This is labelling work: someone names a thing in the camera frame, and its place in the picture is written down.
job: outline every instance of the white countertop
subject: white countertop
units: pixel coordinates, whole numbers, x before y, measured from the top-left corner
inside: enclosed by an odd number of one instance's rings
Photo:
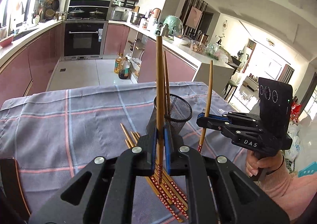
[[[39,23],[37,26],[38,28],[35,31],[27,34],[26,36],[23,36],[22,38],[16,41],[13,41],[12,44],[10,44],[8,47],[5,47],[5,48],[0,47],[0,68],[19,49],[21,49],[27,43],[35,39],[37,36],[55,27],[56,25],[59,25],[60,23],[62,23],[61,20],[59,21],[50,20],[50,21],[47,21],[46,23]]]
[[[138,26],[135,26],[133,24],[130,24],[128,22],[123,22],[123,21],[109,21],[109,23],[112,24],[122,24],[122,25],[126,25],[134,30],[137,30],[138,32],[152,38],[153,40],[156,41],[156,35],[153,34],[152,32],[145,30],[143,28],[140,28]],[[172,51],[176,52],[177,54],[179,54],[180,56],[182,56],[183,58],[187,59],[189,62],[193,63],[194,65],[196,65],[198,68],[200,67],[200,65],[202,63],[204,64],[210,64],[210,61],[213,60],[212,58],[202,55],[202,54],[198,54],[194,51],[192,51],[189,47],[183,46],[183,45],[175,45],[173,44],[173,41],[168,39],[168,38],[164,38],[163,37],[163,45],[165,47],[167,47],[168,49],[171,49]],[[229,66],[226,63],[223,63],[221,61],[218,60],[213,60],[213,65],[214,66],[220,66],[220,67],[224,67],[224,68],[229,68],[229,69],[233,69],[231,66]]]

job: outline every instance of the camera lens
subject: camera lens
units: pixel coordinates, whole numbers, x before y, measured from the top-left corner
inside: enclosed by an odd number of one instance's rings
[[[269,88],[269,87],[267,87],[267,86],[265,86],[265,89],[264,89],[264,95],[265,95],[265,98],[266,98],[267,100],[269,100],[269,99],[270,99],[270,97],[271,97],[271,91],[270,91],[270,88]]]
[[[272,100],[273,102],[277,102],[277,92],[275,90],[272,92]]]
[[[263,86],[260,86],[260,94],[263,95]]]

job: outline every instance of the human hand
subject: human hand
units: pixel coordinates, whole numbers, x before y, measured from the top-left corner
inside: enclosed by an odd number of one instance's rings
[[[269,171],[277,170],[283,163],[283,155],[281,151],[274,157],[266,157],[263,159],[258,160],[254,156],[253,151],[249,151],[247,153],[246,159],[246,173],[252,177],[253,175],[256,176],[258,174],[258,168],[268,168]]]

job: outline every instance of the black mesh pen holder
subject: black mesh pen holder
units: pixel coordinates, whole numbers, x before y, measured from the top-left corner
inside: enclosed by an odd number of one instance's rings
[[[185,123],[193,116],[193,110],[187,101],[174,94],[170,94],[170,109],[170,115],[165,115],[164,118],[165,121],[170,122],[172,134],[178,135]],[[156,128],[156,97],[150,121],[146,126],[146,133],[152,133],[154,128]]]

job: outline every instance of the silver screw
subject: silver screw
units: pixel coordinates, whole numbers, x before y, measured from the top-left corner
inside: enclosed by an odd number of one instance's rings
[[[184,145],[184,146],[181,146],[181,147],[180,147],[180,151],[181,151],[181,152],[189,152],[189,147],[188,147],[188,146],[185,146],[185,145]]]
[[[101,164],[104,161],[105,161],[104,157],[97,157],[97,158],[95,158],[94,163]]]
[[[132,152],[133,153],[140,153],[142,151],[142,148],[139,146],[133,147],[132,148]]]
[[[227,158],[226,158],[225,156],[219,156],[219,157],[217,158],[217,161],[218,161],[219,163],[226,163],[226,162],[227,162]]]

